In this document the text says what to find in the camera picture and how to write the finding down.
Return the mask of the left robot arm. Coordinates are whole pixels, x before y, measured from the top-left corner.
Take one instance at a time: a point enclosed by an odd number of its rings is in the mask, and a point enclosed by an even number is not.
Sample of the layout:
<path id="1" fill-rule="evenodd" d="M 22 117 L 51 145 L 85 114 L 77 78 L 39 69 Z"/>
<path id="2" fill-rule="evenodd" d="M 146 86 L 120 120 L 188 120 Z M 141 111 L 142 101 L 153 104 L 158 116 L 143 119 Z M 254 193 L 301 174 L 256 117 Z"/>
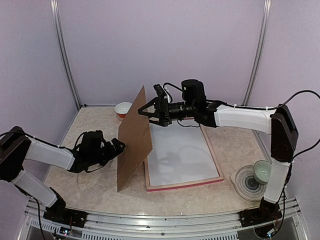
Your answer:
<path id="1" fill-rule="evenodd" d="M 117 138 L 105 140 L 101 130 L 81 133 L 74 147 L 68 148 L 39 139 L 15 126 L 0 135 L 0 179 L 44 205 L 46 219 L 67 222 L 76 212 L 68 209 L 60 194 L 34 176 L 24 164 L 34 162 L 70 173 L 89 173 L 91 166 L 104 167 L 122 154 L 125 147 Z"/>

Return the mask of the brown cardboard backing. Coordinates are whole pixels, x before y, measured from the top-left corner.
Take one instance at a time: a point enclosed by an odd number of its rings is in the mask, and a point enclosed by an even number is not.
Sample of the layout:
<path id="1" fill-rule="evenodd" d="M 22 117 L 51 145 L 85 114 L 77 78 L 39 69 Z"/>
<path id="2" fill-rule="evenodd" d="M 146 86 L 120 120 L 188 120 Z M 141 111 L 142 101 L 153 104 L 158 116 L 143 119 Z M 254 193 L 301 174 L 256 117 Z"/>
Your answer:
<path id="1" fill-rule="evenodd" d="M 117 157 L 117 192 L 123 189 L 153 149 L 149 119 L 138 114 L 138 109 L 145 104 L 146 93 L 142 87 L 118 128 L 118 139 L 125 143 L 125 149 Z"/>

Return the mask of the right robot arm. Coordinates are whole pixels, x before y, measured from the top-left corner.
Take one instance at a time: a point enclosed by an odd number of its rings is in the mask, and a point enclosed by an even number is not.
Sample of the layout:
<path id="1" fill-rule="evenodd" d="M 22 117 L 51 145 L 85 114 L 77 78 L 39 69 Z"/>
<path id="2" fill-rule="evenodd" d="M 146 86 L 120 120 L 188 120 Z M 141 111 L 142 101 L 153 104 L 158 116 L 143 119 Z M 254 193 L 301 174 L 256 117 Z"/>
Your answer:
<path id="1" fill-rule="evenodd" d="M 182 102 L 169 103 L 166 91 L 159 84 L 153 87 L 157 96 L 138 109 L 149 122 L 166 127 L 173 120 L 193 118 L 206 127 L 234 127 L 263 132 L 271 136 L 271 172 L 264 196 L 255 209 L 260 222 L 266 222 L 278 210 L 292 170 L 298 130 L 286 104 L 261 108 L 229 105 L 220 100 L 208 100 L 204 84 L 196 79 L 181 83 Z"/>

